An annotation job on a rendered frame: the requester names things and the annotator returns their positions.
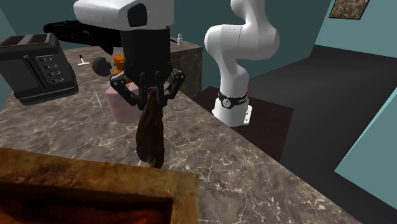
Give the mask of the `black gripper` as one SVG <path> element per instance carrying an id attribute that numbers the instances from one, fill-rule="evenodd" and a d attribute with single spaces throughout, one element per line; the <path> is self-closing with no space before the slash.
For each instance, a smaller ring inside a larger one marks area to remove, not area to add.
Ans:
<path id="1" fill-rule="evenodd" d="M 114 90 L 131 106 L 143 110 L 146 105 L 146 87 L 156 87 L 157 102 L 161 107 L 174 99 L 185 75 L 177 69 L 172 70 L 170 28 L 147 30 L 136 29 L 120 33 L 125 59 L 124 72 L 110 77 Z M 171 82 L 164 83 L 171 76 Z M 139 94 L 131 92 L 126 86 L 126 77 L 139 87 Z"/>

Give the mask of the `dark brown elongated object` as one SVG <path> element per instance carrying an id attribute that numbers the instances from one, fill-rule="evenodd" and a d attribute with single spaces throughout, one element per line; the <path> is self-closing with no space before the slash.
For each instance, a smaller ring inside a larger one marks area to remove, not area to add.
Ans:
<path id="1" fill-rule="evenodd" d="M 157 101 L 155 88 L 148 90 L 148 101 L 139 119 L 136 132 L 137 156 L 151 167 L 160 169 L 164 164 L 164 125 L 162 107 Z"/>

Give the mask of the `pink block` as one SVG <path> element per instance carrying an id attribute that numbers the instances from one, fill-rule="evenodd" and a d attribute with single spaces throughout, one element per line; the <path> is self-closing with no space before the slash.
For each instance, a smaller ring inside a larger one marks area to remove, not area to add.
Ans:
<path id="1" fill-rule="evenodd" d="M 137 106 L 131 106 L 113 87 L 106 86 L 106 100 L 117 123 L 137 122 L 142 111 Z"/>

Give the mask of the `orange figure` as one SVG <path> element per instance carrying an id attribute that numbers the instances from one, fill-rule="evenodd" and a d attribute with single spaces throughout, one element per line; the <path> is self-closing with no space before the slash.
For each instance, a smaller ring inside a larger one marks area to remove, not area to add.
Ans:
<path id="1" fill-rule="evenodd" d="M 124 56 L 123 55 L 114 55 L 113 60 L 114 60 L 114 66 L 115 66 L 113 75 L 117 75 L 117 74 L 121 73 L 124 69 L 124 65 L 125 65 Z"/>

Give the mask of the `dark grey round object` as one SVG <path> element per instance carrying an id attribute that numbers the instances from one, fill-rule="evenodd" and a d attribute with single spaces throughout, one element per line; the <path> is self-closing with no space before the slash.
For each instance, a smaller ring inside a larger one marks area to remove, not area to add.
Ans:
<path id="1" fill-rule="evenodd" d="M 92 70 L 99 76 L 109 76 L 111 74 L 112 65 L 104 57 L 96 57 L 92 62 Z"/>

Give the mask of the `brown wooden box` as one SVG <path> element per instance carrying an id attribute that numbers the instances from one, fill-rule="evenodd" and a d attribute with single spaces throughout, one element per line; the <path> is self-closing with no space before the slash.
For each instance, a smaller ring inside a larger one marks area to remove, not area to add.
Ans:
<path id="1" fill-rule="evenodd" d="M 0 148 L 0 195 L 127 208 L 171 202 L 170 224 L 199 224 L 197 174 Z"/>

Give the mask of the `black toaster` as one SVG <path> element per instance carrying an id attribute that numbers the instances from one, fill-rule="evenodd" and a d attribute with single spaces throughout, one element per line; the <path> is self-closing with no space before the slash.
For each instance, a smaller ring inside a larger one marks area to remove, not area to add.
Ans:
<path id="1" fill-rule="evenodd" d="M 0 41 L 0 74 L 25 106 L 79 92 L 72 65 L 52 33 L 8 36 Z"/>

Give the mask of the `dark robot stand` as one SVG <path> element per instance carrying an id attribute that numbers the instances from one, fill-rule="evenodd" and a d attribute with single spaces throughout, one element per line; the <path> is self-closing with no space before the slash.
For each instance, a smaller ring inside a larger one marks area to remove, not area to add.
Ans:
<path id="1" fill-rule="evenodd" d="M 253 97 L 249 98 L 249 105 L 253 107 L 249 125 L 234 127 L 233 130 L 280 161 L 293 109 Z"/>

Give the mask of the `framed wall picture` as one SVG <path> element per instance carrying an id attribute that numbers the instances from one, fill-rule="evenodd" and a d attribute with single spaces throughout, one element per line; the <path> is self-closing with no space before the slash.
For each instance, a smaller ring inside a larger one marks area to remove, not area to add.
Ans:
<path id="1" fill-rule="evenodd" d="M 329 18 L 360 20 L 370 0 L 335 0 Z"/>

